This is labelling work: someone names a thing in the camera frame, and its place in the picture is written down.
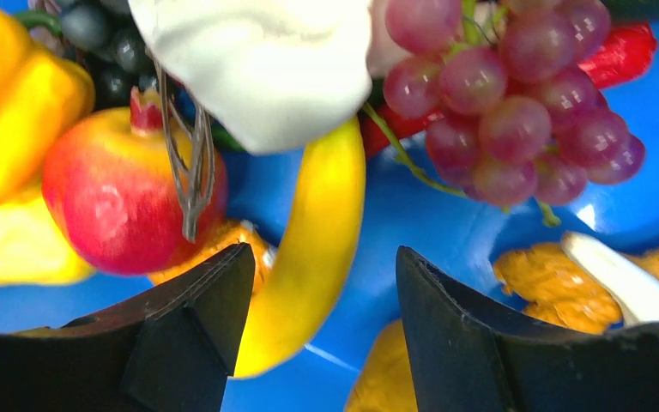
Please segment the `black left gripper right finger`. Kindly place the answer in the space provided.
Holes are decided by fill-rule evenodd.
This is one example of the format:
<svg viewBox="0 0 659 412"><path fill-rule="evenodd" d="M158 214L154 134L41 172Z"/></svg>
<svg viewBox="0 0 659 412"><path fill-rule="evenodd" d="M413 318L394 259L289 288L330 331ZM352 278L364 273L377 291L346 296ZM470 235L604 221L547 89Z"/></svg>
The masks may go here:
<svg viewBox="0 0 659 412"><path fill-rule="evenodd" d="M396 285L421 411L659 411L659 323L568 330L466 286L406 246Z"/></svg>

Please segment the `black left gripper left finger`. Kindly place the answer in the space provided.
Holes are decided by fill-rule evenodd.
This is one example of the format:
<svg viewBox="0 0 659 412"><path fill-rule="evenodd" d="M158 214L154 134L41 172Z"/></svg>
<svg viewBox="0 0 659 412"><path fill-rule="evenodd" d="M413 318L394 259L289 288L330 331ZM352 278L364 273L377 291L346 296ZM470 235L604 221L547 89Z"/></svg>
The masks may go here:
<svg viewBox="0 0 659 412"><path fill-rule="evenodd" d="M233 374L254 257L230 245L57 329L0 334L0 411L216 411Z"/></svg>

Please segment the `yellow toy mango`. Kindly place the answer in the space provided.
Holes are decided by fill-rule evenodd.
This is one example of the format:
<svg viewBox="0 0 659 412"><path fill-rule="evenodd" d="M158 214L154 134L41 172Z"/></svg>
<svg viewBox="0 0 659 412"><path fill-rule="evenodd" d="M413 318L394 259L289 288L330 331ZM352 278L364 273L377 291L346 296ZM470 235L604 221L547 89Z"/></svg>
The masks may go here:
<svg viewBox="0 0 659 412"><path fill-rule="evenodd" d="M397 320L378 335L350 392L346 411L417 412L408 350Z"/></svg>

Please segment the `brown toy potato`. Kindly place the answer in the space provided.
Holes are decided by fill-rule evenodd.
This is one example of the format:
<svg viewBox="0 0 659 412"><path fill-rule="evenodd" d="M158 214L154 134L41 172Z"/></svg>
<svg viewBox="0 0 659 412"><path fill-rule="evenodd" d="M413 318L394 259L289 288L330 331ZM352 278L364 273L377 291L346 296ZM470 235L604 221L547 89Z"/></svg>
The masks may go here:
<svg viewBox="0 0 659 412"><path fill-rule="evenodd" d="M659 281L659 248L625 258ZM508 251L493 263L493 272L506 294L528 301L523 312L532 318L592 334L623 321L613 296L573 263L559 243Z"/></svg>

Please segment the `blue plastic bin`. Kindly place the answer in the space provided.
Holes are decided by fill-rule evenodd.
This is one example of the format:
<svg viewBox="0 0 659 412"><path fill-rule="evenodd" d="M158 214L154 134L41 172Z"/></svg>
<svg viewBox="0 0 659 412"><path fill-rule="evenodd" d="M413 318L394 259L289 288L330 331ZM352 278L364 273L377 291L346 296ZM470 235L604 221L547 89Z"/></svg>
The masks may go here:
<svg viewBox="0 0 659 412"><path fill-rule="evenodd" d="M562 225L544 227L534 203L510 214L435 191L406 167L379 154L368 162L360 243L346 287L323 328L291 361L262 377L230 380L221 411L342 411L376 335L400 317L395 261L399 245L415 249L445 273L501 293L489 257L507 249L559 239L565 230L592 233L629 253L659 246L659 21L658 48L648 73L604 93L608 104L645 143L646 162L631 180L589 185L574 203L555 208ZM230 215L254 221L272 241L287 223L301 151L253 158L224 154L230 173ZM143 276L95 275L66 287L0 288L0 332L58 327L149 288Z"/></svg>

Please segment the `red toy apple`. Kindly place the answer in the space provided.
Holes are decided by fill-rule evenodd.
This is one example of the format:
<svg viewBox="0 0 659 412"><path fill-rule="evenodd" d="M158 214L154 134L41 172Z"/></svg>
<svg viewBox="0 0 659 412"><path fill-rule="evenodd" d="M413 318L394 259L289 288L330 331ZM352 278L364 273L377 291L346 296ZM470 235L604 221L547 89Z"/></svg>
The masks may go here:
<svg viewBox="0 0 659 412"><path fill-rule="evenodd" d="M83 119L50 148L42 193L62 234L97 270L140 275L195 256L224 221L227 170L215 156L211 202L196 242L183 235L183 213L166 149L155 89L132 88L130 104Z"/></svg>

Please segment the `small white garlic clove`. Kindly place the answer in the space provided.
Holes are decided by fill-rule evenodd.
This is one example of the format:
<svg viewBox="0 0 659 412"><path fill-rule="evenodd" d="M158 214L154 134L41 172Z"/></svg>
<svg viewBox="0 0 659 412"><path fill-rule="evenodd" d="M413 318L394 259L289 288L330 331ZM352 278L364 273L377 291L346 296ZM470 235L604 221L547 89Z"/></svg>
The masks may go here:
<svg viewBox="0 0 659 412"><path fill-rule="evenodd" d="M626 327L659 323L659 281L652 274L587 234L564 233L561 248L613 296Z"/></svg>

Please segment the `small red grape bunch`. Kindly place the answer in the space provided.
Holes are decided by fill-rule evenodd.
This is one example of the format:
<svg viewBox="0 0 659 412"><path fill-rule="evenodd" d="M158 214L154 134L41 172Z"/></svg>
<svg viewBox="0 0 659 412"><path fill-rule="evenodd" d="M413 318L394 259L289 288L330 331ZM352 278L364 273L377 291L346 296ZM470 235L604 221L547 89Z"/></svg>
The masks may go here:
<svg viewBox="0 0 659 412"><path fill-rule="evenodd" d="M555 226L554 205L643 165L643 143L582 66L610 33L603 3L383 1L374 18L404 56L386 63L363 135L427 185L502 209L534 200Z"/></svg>

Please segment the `white toy garlic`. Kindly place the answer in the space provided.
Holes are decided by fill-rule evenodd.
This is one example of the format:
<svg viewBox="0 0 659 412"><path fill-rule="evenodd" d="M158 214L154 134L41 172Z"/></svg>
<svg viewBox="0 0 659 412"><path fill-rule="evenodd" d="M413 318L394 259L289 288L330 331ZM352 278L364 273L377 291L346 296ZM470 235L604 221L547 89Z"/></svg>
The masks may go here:
<svg viewBox="0 0 659 412"><path fill-rule="evenodd" d="M384 1L131 0L153 57L249 153L299 148L353 117L406 52Z"/></svg>

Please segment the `yellow toy lemon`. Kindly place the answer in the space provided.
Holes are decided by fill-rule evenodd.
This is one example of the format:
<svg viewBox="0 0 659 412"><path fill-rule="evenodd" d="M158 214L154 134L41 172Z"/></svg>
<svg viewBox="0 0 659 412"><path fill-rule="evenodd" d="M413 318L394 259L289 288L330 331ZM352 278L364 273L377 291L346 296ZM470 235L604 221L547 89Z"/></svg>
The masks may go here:
<svg viewBox="0 0 659 412"><path fill-rule="evenodd" d="M0 10L0 286L63 285L92 275L51 218L40 174L48 149L93 110L94 99L84 69Z"/></svg>

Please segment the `small black grape bunch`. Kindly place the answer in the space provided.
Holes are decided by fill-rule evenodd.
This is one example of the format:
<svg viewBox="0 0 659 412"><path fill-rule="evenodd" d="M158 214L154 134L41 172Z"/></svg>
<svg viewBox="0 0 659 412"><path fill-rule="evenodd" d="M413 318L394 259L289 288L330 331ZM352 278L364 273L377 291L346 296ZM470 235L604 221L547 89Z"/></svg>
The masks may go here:
<svg viewBox="0 0 659 412"><path fill-rule="evenodd" d="M127 106L130 90L158 88L154 62L126 1L56 1L57 11L15 15L28 29L44 28L63 56L80 64L95 87L96 111Z"/></svg>

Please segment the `red toy chili pepper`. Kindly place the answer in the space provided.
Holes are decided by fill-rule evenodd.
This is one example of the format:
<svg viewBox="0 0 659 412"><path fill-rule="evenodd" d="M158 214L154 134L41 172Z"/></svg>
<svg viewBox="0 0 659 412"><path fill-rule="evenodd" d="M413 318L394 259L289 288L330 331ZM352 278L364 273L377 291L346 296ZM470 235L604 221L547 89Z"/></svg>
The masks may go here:
<svg viewBox="0 0 659 412"><path fill-rule="evenodd" d="M647 24L615 28L598 52L578 67L597 88L607 88L643 75L652 65L656 48L657 41ZM423 118L408 119L386 104L379 106L376 114L401 143L424 132L426 150L433 159L469 166L485 155L476 136L476 118L435 109Z"/></svg>

